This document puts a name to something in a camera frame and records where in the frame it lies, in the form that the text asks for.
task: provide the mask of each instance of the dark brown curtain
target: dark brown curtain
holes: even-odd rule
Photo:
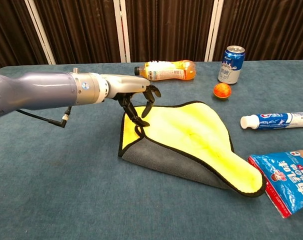
[[[0,0],[0,68],[48,64],[24,0]]]
[[[224,0],[213,61],[229,45],[246,60],[303,60],[303,0]]]
[[[204,61],[214,0],[126,0],[131,62]]]
[[[57,64],[120,62],[112,0],[34,0]]]

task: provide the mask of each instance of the white bottle cap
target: white bottle cap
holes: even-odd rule
[[[243,129],[246,128],[257,129],[259,125],[260,125],[260,119],[258,118],[257,115],[243,116],[240,119],[240,126]]]

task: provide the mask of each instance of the yellow towel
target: yellow towel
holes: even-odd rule
[[[144,106],[135,107],[141,115]],[[257,197],[264,176],[233,151],[218,114],[203,102],[154,106],[139,128],[124,114],[118,155],[124,160],[171,175]]]

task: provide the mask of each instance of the blue tabletop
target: blue tabletop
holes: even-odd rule
[[[8,66],[0,74],[134,75],[141,63]],[[229,130],[234,151],[303,149],[303,128],[240,127],[251,114],[303,112],[303,60],[245,61],[226,101],[213,96],[219,62],[197,62],[192,81],[158,81],[156,105],[202,101]],[[145,104],[142,95],[134,105]],[[65,109],[34,114],[61,119]],[[0,239],[303,239],[303,209],[283,219],[264,193],[248,198],[118,157],[123,109],[108,99],[75,106],[65,128],[12,112],[0,117]]]

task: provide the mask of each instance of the beverage can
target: beverage can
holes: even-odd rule
[[[244,60],[245,49],[243,47],[228,46],[222,57],[218,80],[226,84],[237,83]]]

